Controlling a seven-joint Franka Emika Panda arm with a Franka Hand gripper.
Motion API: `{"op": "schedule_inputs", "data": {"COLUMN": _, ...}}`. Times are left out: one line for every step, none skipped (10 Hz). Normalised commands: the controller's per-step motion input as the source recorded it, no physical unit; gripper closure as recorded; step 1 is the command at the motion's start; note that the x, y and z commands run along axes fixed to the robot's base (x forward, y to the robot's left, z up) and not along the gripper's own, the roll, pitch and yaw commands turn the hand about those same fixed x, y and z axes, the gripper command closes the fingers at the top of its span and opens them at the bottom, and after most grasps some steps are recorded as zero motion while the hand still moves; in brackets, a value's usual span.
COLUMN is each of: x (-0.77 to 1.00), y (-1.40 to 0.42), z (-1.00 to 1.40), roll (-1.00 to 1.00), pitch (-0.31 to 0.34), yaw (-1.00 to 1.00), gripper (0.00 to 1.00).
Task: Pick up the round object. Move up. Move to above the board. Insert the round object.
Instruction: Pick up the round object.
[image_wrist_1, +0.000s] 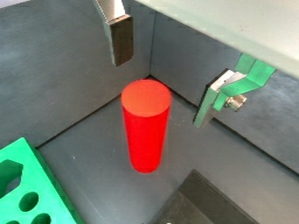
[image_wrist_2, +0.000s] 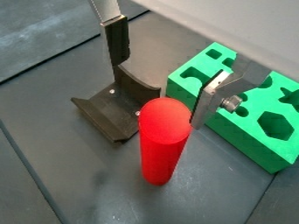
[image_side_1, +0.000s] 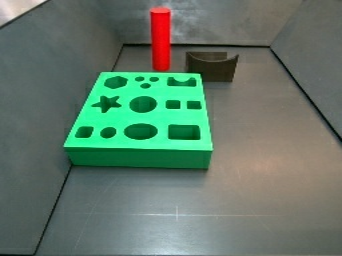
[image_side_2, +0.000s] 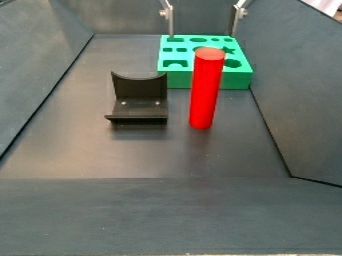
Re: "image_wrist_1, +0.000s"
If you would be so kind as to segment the gripper right finger with green bracket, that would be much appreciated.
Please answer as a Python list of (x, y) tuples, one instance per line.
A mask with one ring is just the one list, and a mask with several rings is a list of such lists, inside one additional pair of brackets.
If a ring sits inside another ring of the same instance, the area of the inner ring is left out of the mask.
[(225, 108), (240, 111), (248, 102), (245, 93), (262, 88), (276, 71), (266, 62), (242, 53), (235, 70), (226, 69), (207, 85), (194, 125), (202, 129)]

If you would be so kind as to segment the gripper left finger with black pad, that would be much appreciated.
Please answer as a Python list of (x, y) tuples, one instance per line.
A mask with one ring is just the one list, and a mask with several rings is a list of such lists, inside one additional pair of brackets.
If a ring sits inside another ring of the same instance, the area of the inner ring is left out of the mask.
[(117, 67), (134, 56), (134, 18), (127, 14), (122, 0), (93, 0), (103, 20), (111, 59)]

